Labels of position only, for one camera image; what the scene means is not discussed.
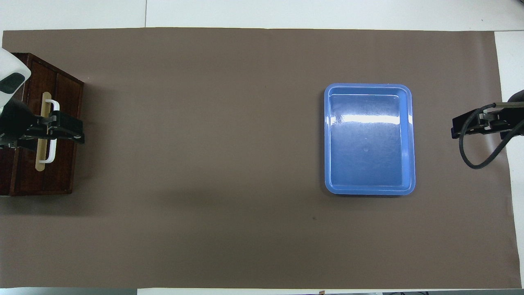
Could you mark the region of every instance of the plastic tray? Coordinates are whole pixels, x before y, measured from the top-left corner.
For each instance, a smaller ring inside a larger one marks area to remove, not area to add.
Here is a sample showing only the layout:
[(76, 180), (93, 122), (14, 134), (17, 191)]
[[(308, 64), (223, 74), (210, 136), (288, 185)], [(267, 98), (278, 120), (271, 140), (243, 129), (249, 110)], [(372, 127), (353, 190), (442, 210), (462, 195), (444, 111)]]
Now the plastic tray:
[(411, 91), (395, 84), (329, 85), (325, 184), (334, 194), (407, 195), (415, 188)]

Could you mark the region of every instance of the white table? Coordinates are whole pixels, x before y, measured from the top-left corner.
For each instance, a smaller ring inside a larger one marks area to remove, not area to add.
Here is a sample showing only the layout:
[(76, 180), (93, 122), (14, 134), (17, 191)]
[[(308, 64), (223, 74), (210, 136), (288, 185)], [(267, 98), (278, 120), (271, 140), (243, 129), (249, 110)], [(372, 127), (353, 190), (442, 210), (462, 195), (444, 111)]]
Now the white table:
[[(502, 99), (524, 89), (524, 4), (518, 0), (0, 0), (0, 34), (22, 29), (139, 27), (489, 30), (495, 31)], [(522, 146), (521, 136), (507, 146), (520, 257), (524, 257)], [(520, 269), (524, 285), (524, 259)], [(139, 294), (266, 295), (319, 290), (141, 289)], [(382, 290), (326, 290), (365, 291)]]

